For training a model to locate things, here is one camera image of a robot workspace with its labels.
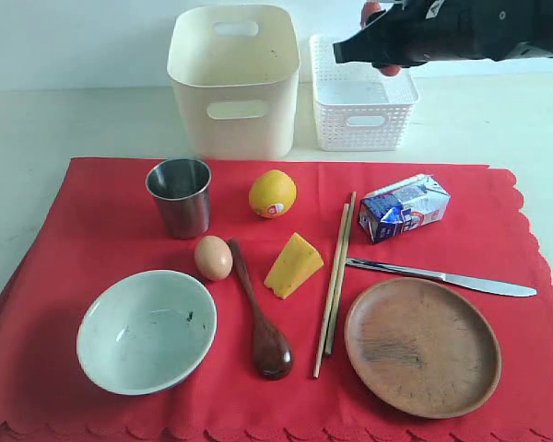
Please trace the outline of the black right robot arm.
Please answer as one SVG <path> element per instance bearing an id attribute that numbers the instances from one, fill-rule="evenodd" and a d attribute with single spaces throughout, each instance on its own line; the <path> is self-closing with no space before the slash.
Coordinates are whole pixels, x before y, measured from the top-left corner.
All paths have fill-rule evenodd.
<path id="1" fill-rule="evenodd" d="M 333 44 L 338 64 L 553 58 L 553 1 L 394 1 Z"/>

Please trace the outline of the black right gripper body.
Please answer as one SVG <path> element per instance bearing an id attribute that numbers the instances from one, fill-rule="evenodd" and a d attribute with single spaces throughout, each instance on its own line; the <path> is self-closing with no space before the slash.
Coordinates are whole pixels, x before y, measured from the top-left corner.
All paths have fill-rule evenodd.
<path id="1" fill-rule="evenodd" d="M 397 1 L 372 14 L 376 68 L 470 57 L 468 1 Z"/>

